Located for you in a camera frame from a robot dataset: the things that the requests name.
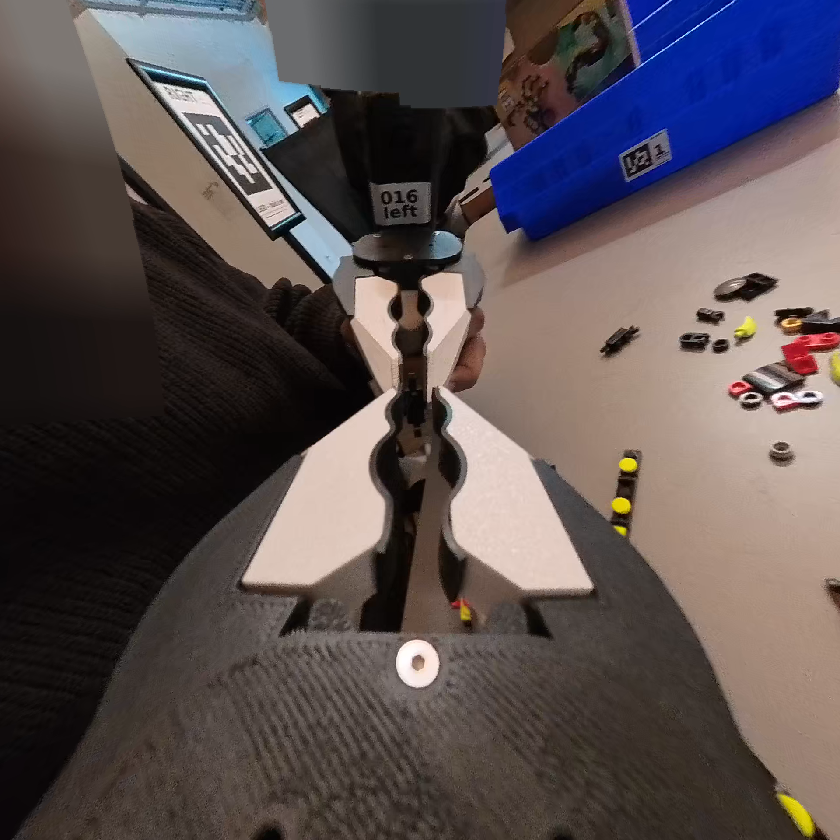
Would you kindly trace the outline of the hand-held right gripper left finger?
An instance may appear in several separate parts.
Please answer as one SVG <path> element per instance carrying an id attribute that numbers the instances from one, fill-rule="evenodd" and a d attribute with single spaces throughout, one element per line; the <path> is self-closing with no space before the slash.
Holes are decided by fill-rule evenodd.
<path id="1" fill-rule="evenodd" d="M 396 430 L 391 388 L 311 446 L 241 585 L 276 595 L 373 595 L 393 496 L 375 456 Z"/>

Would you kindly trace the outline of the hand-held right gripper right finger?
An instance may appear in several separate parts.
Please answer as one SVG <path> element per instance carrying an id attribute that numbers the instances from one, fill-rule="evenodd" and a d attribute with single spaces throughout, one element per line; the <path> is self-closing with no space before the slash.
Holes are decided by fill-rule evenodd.
<path id="1" fill-rule="evenodd" d="M 467 601 L 585 597 L 594 585 L 530 454 L 444 387 L 433 394 L 447 486 L 444 592 Z"/>

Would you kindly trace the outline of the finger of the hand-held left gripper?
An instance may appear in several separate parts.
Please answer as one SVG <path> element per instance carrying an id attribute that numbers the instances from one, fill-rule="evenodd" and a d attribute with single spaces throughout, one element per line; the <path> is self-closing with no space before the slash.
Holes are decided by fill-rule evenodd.
<path id="1" fill-rule="evenodd" d="M 399 387 L 402 380 L 401 351 L 396 344 L 398 320 L 392 306 L 400 301 L 399 286 L 386 278 L 356 278 L 353 300 L 353 336 L 381 392 Z"/>
<path id="2" fill-rule="evenodd" d="M 426 388 L 435 389 L 450 381 L 467 341 L 471 313 L 460 274 L 439 272 L 424 278 L 423 293 L 429 302 L 425 314 Z"/>

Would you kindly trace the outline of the black lego clip bar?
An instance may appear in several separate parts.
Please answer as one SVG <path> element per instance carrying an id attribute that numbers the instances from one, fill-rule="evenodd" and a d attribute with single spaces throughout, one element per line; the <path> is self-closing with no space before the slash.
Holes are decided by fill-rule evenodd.
<path id="1" fill-rule="evenodd" d="M 402 455 L 408 457 L 423 452 L 426 445 L 426 383 L 421 370 L 408 367 L 404 371 L 402 399 L 400 447 Z"/>

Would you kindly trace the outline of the black yellow lego spider model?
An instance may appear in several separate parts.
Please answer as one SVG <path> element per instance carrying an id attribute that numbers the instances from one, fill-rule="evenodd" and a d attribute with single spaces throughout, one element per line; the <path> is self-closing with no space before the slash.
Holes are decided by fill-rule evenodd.
<path id="1" fill-rule="evenodd" d="M 570 527 L 588 595 L 480 587 L 483 631 L 546 633 L 506 655 L 514 673 L 478 678 L 488 768 L 512 838 L 826 838 L 742 740 L 700 642 L 627 540 L 641 455 L 619 464 L 611 525 L 539 462 L 534 478 Z"/>

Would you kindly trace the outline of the person's left forearm black sleeve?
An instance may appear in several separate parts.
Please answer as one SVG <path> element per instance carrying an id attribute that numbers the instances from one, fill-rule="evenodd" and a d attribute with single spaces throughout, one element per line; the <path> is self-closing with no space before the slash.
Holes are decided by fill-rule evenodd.
<path id="1" fill-rule="evenodd" d="M 354 405 L 372 402 L 371 373 L 333 285 L 310 289 L 281 278 L 269 289 L 265 310 L 340 383 Z"/>

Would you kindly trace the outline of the printed cardboard lego box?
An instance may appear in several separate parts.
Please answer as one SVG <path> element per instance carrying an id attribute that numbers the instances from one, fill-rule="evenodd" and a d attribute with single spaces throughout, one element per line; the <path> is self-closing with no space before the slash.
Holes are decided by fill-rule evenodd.
<path id="1" fill-rule="evenodd" d="M 626 1 L 507 2 L 496 111 L 514 151 L 634 70 Z"/>

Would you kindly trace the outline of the pile of loose lego pieces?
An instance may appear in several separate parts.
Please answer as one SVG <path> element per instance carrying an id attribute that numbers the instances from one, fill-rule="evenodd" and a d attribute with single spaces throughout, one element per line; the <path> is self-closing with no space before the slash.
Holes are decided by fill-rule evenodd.
<path id="1" fill-rule="evenodd" d="M 726 332 L 710 331 L 726 325 L 727 313 L 721 305 L 761 302 L 779 285 L 777 277 L 762 272 L 718 283 L 711 293 L 714 304 L 696 310 L 695 328 L 678 336 L 677 348 L 687 354 L 722 355 L 750 344 L 762 328 L 760 319 L 748 313 L 727 326 Z M 726 384 L 726 394 L 745 411 L 769 405 L 782 414 L 821 406 L 824 394 L 812 382 L 824 373 L 838 385 L 838 314 L 830 308 L 784 306 L 774 308 L 769 320 L 770 338 L 779 342 L 773 346 L 776 356 Z"/>

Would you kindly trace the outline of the person's left hand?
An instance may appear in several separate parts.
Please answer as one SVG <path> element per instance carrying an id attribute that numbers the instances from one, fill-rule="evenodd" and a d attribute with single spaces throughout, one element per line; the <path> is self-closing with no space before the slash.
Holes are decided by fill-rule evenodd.
<path id="1" fill-rule="evenodd" d="M 470 320 L 465 342 L 455 367 L 445 387 L 451 392 L 464 392 L 476 385 L 487 355 L 487 344 L 483 336 L 485 313 L 480 307 L 470 311 Z"/>

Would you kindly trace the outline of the black office chair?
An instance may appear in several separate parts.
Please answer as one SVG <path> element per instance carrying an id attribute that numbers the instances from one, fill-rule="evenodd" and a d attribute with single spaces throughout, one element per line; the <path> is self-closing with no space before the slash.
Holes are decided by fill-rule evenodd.
<path id="1" fill-rule="evenodd" d="M 349 244 L 373 232 L 369 213 L 345 171 L 331 113 L 265 147 L 263 153 Z"/>

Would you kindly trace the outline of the small framed teal picture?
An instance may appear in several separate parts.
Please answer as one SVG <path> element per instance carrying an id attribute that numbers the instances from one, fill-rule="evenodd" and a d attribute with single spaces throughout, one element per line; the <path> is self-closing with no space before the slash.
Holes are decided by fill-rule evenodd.
<path id="1" fill-rule="evenodd" d="M 262 146 L 267 149 L 288 137 L 288 131 L 268 107 L 253 112 L 245 120 L 253 133 L 259 138 Z"/>

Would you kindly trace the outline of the blue plastic bin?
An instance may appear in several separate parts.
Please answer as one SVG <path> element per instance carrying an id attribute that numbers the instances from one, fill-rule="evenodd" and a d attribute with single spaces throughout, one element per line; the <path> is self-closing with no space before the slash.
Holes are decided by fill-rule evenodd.
<path id="1" fill-rule="evenodd" d="M 640 5 L 641 64 L 491 169 L 507 232 L 552 235 L 838 89 L 838 1 Z"/>

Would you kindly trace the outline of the framed wall poster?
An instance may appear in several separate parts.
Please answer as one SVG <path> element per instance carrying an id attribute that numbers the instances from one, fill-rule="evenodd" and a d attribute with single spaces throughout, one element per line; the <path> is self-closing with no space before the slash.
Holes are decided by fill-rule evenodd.
<path id="1" fill-rule="evenodd" d="M 270 239 L 306 220 L 206 79 L 139 59 L 127 64 Z"/>

